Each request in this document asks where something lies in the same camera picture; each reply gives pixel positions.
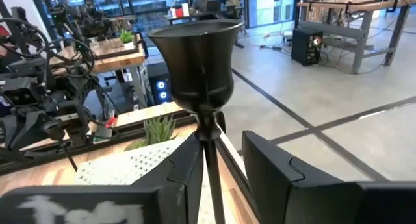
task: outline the concrete floor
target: concrete floor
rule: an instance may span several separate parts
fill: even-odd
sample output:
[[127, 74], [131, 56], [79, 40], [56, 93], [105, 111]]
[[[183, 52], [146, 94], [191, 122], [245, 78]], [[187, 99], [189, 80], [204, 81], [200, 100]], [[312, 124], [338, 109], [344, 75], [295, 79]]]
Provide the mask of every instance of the concrete floor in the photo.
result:
[[[369, 37], [380, 34], [368, 45], [387, 47], [395, 24], [382, 29], [397, 16], [398, 11], [374, 19]], [[366, 58], [360, 72], [375, 70], [361, 75], [341, 72], [350, 71], [353, 54], [339, 49], [324, 49], [335, 69], [329, 64], [303, 67], [288, 55], [259, 48], [280, 44], [278, 34], [292, 26], [250, 29], [240, 38], [246, 47], [234, 47], [232, 67], [243, 79], [234, 75], [235, 91], [223, 111], [235, 148], [241, 149], [242, 131], [251, 130], [283, 141], [278, 147], [343, 180], [416, 180], [416, 10], [411, 9], [391, 66], [380, 66], [383, 55]], [[161, 61], [160, 55], [149, 58]], [[368, 111], [380, 106], [385, 107]], [[312, 133], [316, 128], [319, 135]]]

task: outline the green plant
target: green plant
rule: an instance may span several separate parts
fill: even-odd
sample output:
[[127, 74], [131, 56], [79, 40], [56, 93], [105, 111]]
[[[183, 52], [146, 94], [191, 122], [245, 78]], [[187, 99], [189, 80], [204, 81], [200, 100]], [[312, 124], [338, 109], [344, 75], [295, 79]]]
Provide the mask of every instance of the green plant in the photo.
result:
[[165, 116], [163, 119], [160, 116], [148, 119], [145, 121], [144, 126], [146, 137], [131, 143], [124, 151], [174, 139], [176, 136], [172, 137], [172, 134], [174, 133], [175, 126], [176, 121], [173, 116], [170, 119], [168, 116]]
[[120, 33], [120, 40], [126, 44], [133, 41], [133, 34], [127, 30], [122, 29]]

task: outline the black floor stripe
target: black floor stripe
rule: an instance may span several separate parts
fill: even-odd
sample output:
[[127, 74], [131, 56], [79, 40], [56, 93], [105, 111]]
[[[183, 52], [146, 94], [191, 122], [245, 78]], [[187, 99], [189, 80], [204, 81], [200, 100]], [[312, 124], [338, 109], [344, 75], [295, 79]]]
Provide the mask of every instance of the black floor stripe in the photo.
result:
[[[379, 107], [376, 107], [376, 108], [372, 108], [370, 110], [362, 111], [360, 113], [353, 114], [351, 116], [347, 116], [347, 117], [344, 117], [344, 118], [341, 118], [341, 119], [333, 120], [333, 121], [321, 124], [319, 126], [316, 126], [315, 128], [320, 130], [320, 131], [325, 131], [325, 130], [331, 129], [333, 127], [338, 127], [340, 125], [350, 123], [350, 122], [355, 121], [355, 120], [359, 120], [363, 116], [367, 116], [367, 115], [370, 115], [370, 114], [375, 114], [375, 113], [381, 112], [381, 111], [393, 110], [393, 109], [396, 109], [396, 108], [400, 108], [400, 107], [407, 106], [407, 105], [410, 105], [410, 104], [415, 104], [415, 103], [416, 103], [416, 96], [415, 97], [409, 97], [405, 100], [397, 101], [397, 102], [390, 103], [390, 104], [387, 104], [387, 105], [384, 105], [384, 106], [379, 106]], [[285, 142], [288, 142], [290, 140], [297, 139], [299, 137], [307, 136], [308, 134], [313, 134], [313, 132], [310, 131], [310, 130], [302, 130], [302, 131], [294, 132], [294, 133], [291, 133], [291, 134], [288, 134], [288, 135], [285, 135], [285, 136], [280, 136], [280, 137], [274, 138], [273, 140], [270, 140], [270, 142], [273, 143], [273, 144], [285, 143]]]
[[238, 76], [240, 79], [242, 79], [245, 83], [250, 85], [254, 90], [259, 92], [263, 97], [266, 97], [269, 101], [271, 101], [273, 104], [275, 104], [277, 107], [281, 108], [286, 114], [290, 115], [290, 117], [294, 118], [297, 122], [302, 124], [306, 130], [311, 130], [312, 133], [321, 139], [328, 147], [331, 147], [336, 153], [341, 155], [345, 160], [350, 162], [353, 166], [357, 167], [360, 171], [362, 171], [364, 174], [368, 175], [370, 178], [374, 180], [380, 180], [385, 181], [387, 180], [383, 175], [378, 173], [376, 170], [372, 169], [369, 165], [361, 161], [359, 158], [357, 158], [355, 155], [350, 153], [348, 150], [346, 150], [344, 147], [339, 145], [337, 142], [332, 140], [330, 137], [326, 136], [324, 133], [322, 133], [320, 130], [316, 129], [312, 124], [310, 124], [308, 121], [306, 121], [304, 118], [300, 117], [297, 113], [295, 113], [293, 110], [285, 106], [283, 103], [279, 102], [276, 98], [272, 97], [270, 94], [265, 92], [263, 89], [258, 87], [256, 84], [254, 84], [251, 80], [247, 79], [244, 75], [239, 73], [238, 71], [233, 69], [233, 73]]
[[334, 121], [331, 121], [331, 122], [328, 122], [328, 123], [324, 123], [324, 124], [321, 124], [321, 125], [317, 126], [316, 128], [320, 131], [323, 131], [323, 130], [330, 129], [332, 127], [336, 127], [336, 126], [339, 126], [339, 125], [342, 125], [342, 124], [345, 124], [345, 123], [350, 123], [350, 122], [355, 121], [355, 120], [357, 120], [357, 119], [359, 119], [363, 116], [367, 116], [367, 115], [370, 115], [370, 114], [375, 114], [375, 113], [381, 112], [381, 111], [392, 110], [394, 108], [400, 108], [402, 106], [406, 106], [408, 104], [413, 104], [413, 103], [416, 103], [416, 96], [407, 98], [405, 100], [397, 101], [397, 102], [394, 102], [394, 103], [390, 103], [390, 104], [387, 104], [387, 105], [384, 105], [384, 106], [379, 106], [379, 107], [376, 107], [376, 108], [373, 108], [373, 109], [370, 109], [370, 110], [362, 111], [360, 113], [353, 114], [351, 116], [347, 116], [345, 118], [337, 119], [337, 120], [334, 120]]
[[238, 76], [240, 79], [242, 79], [244, 82], [246, 82], [248, 85], [250, 85], [255, 91], [259, 92], [263, 97], [266, 97], [269, 101], [271, 101], [273, 104], [281, 108], [286, 114], [290, 115], [290, 117], [294, 118], [296, 121], [298, 121], [300, 124], [302, 124], [305, 128], [310, 129], [312, 124], [308, 123], [304, 118], [300, 117], [297, 113], [295, 113], [293, 110], [285, 106], [283, 103], [278, 101], [276, 98], [272, 97], [270, 94], [266, 93], [266, 91], [262, 90], [260, 87], [258, 87], [256, 84], [254, 84], [251, 80], [247, 79], [244, 75], [241, 75], [238, 71], [233, 69], [233, 73]]
[[307, 129], [303, 131], [294, 132], [292, 134], [280, 136], [279, 138], [270, 140], [270, 143], [277, 145], [277, 144], [285, 143], [285, 142], [288, 142], [297, 138], [301, 138], [303, 136], [307, 136], [308, 134], [313, 134], [313, 131], [311, 129]]
[[326, 136], [321, 131], [315, 132], [315, 135], [320, 138], [328, 147], [332, 148], [336, 153], [342, 156], [345, 160], [349, 161], [352, 165], [357, 167], [361, 172], [368, 175], [370, 178], [375, 181], [389, 181], [382, 174], [378, 173], [376, 170], [372, 169], [369, 165], [364, 163], [350, 151], [346, 150], [344, 147], [339, 145], [335, 140], [332, 140], [330, 137]]

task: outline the metal table frame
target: metal table frame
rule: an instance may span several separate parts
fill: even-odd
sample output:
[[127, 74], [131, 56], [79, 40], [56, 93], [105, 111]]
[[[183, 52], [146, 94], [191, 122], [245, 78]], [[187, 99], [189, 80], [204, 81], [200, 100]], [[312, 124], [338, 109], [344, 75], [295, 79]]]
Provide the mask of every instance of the metal table frame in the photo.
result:
[[323, 23], [309, 22], [309, 21], [306, 21], [307, 7], [300, 6], [300, 10], [301, 12], [300, 12], [299, 26], [319, 30], [328, 34], [334, 34], [334, 35], [344, 36], [347, 38], [353, 38], [357, 40], [357, 45], [346, 44], [344, 42], [340, 42], [339, 40], [334, 40], [334, 39], [324, 40], [324, 44], [353, 52], [355, 55], [354, 55], [354, 62], [352, 64], [352, 73], [358, 74], [363, 58], [386, 54], [384, 65], [386, 66], [391, 65], [391, 62], [393, 61], [393, 58], [396, 53], [398, 42], [400, 41], [400, 37], [402, 36], [404, 23], [406, 22], [406, 19], [408, 17], [410, 6], [404, 5], [400, 7], [400, 13], [396, 21], [393, 35], [390, 39], [389, 47], [382, 48], [382, 49], [371, 49], [370, 53], [366, 53], [365, 47], [367, 44], [367, 38], [369, 36], [372, 15], [374, 12], [373, 10], [364, 12], [363, 22], [359, 29], [352, 29], [352, 28], [328, 25], [328, 24], [323, 24]]

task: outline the goblet stem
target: goblet stem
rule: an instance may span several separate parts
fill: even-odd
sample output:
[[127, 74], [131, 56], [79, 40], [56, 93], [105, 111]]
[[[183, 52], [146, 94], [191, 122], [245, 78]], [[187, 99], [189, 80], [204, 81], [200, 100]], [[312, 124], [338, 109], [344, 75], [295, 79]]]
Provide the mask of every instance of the goblet stem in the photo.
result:
[[218, 158], [216, 155], [215, 141], [201, 142], [205, 150], [207, 160], [207, 170], [211, 197], [213, 199], [214, 215], [216, 224], [225, 224], [224, 206], [222, 203], [220, 170], [218, 168]]
[[209, 186], [211, 187], [211, 197], [213, 199], [214, 215], [216, 224], [225, 224], [224, 206], [222, 204], [220, 170], [218, 168], [218, 158], [216, 154], [216, 141], [220, 139], [221, 130], [216, 124], [215, 114], [198, 114], [198, 128], [195, 137], [200, 141], [207, 161]]

